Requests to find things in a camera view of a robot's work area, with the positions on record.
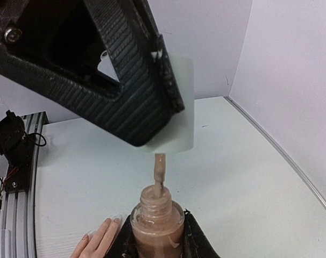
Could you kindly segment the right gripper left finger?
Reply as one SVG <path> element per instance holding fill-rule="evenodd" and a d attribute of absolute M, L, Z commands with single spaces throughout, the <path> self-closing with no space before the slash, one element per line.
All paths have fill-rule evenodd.
<path fill-rule="evenodd" d="M 138 257 L 130 215 L 126 218 L 113 243 L 113 257 Z"/>

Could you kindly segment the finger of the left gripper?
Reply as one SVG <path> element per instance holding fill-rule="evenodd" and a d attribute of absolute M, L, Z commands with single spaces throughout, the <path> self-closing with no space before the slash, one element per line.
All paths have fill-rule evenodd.
<path fill-rule="evenodd" d="M 185 109 L 148 1 L 0 1 L 0 75 L 136 147 Z"/>

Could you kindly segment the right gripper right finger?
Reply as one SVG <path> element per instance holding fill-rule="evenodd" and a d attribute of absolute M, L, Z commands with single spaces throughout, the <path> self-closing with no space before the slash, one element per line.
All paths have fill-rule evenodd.
<path fill-rule="evenodd" d="M 182 257 L 220 258 L 189 210 L 184 211 L 184 232 Z"/>

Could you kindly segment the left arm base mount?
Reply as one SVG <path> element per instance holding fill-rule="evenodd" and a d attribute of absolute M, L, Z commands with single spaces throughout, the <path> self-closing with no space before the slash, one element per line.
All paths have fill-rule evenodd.
<path fill-rule="evenodd" d="M 9 165 L 3 191 L 13 194 L 29 190 L 34 148 L 46 144 L 42 134 L 25 131 L 21 117 L 10 110 L 6 112 L 6 117 L 0 121 L 0 156 L 5 156 Z"/>

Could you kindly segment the green nail polish bottle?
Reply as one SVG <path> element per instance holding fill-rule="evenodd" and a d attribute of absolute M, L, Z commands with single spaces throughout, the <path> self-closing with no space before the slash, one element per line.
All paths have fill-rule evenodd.
<path fill-rule="evenodd" d="M 154 185 L 144 188 L 130 222 L 139 257 L 182 256 L 185 214 L 167 187 L 159 197 Z"/>

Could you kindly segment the person's hand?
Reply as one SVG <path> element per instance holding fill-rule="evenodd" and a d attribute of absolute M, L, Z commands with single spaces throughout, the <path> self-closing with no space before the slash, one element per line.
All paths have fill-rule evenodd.
<path fill-rule="evenodd" d="M 122 219 L 107 218 L 93 236 L 85 234 L 76 245 L 70 257 L 100 258 L 105 257 L 122 225 Z"/>

